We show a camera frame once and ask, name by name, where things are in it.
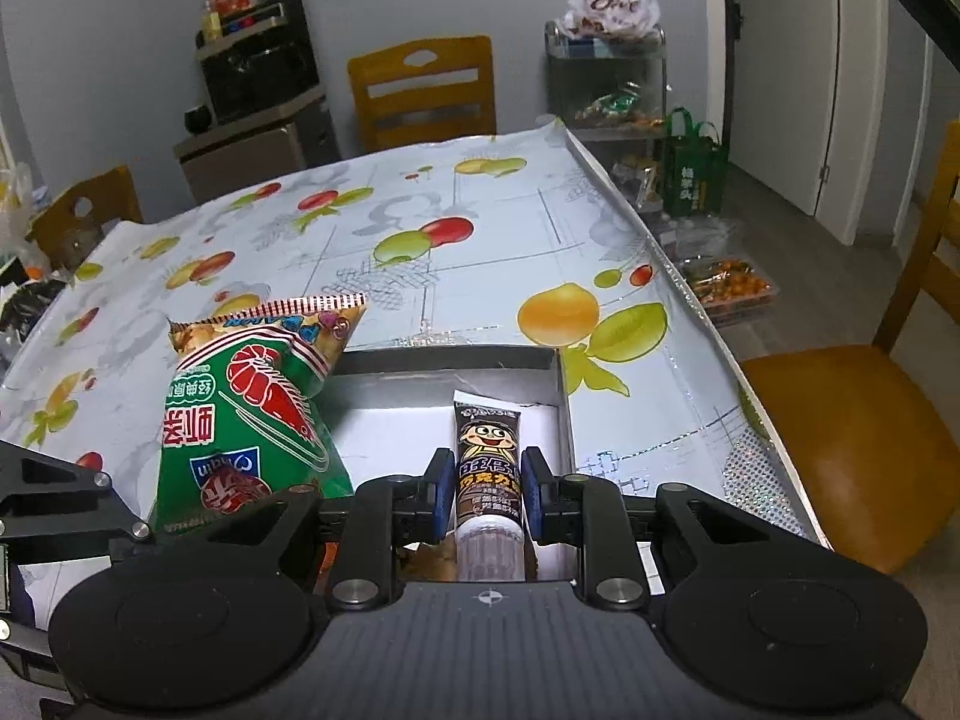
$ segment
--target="shrimp chips bag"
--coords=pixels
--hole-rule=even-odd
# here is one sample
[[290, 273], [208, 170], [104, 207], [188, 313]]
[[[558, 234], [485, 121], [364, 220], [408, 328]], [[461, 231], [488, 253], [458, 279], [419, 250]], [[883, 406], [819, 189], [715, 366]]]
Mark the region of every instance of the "shrimp chips bag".
[[171, 322], [155, 528], [181, 533], [291, 485], [353, 493], [312, 398], [364, 309], [365, 295], [333, 295]]

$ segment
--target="cartoon character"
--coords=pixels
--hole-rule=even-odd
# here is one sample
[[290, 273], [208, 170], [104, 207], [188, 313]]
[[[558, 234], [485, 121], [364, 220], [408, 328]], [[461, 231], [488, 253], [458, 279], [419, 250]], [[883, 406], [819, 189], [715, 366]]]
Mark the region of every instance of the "cartoon character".
[[493, 455], [515, 463], [517, 440], [509, 430], [492, 422], [470, 422], [460, 434], [460, 441], [467, 443], [464, 460], [476, 455]]

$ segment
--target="box of oranges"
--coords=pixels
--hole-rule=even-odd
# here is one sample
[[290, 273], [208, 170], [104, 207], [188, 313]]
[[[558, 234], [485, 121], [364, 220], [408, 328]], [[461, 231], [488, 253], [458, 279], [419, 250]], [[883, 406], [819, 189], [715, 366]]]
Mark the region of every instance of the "box of oranges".
[[778, 292], [770, 278], [743, 257], [691, 257], [680, 262], [680, 272], [718, 327], [754, 319]]

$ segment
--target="green shopping bag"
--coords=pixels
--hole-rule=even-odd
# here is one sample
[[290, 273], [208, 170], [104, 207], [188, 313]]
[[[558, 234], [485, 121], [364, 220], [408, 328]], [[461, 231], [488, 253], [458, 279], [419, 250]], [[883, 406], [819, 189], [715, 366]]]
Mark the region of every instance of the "green shopping bag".
[[[683, 132], [674, 134], [674, 114], [683, 117]], [[693, 124], [686, 108], [674, 108], [666, 119], [664, 142], [664, 210], [672, 217], [699, 213], [719, 213], [723, 203], [723, 184], [727, 176], [726, 146], [709, 135], [704, 127], [710, 122]]]

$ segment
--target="chair seat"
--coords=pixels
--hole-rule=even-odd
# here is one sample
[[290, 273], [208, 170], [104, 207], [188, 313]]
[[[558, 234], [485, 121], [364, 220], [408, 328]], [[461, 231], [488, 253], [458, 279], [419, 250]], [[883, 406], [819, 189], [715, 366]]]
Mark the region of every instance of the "chair seat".
[[834, 549], [893, 573], [960, 502], [960, 449], [917, 385], [875, 346], [747, 360]]

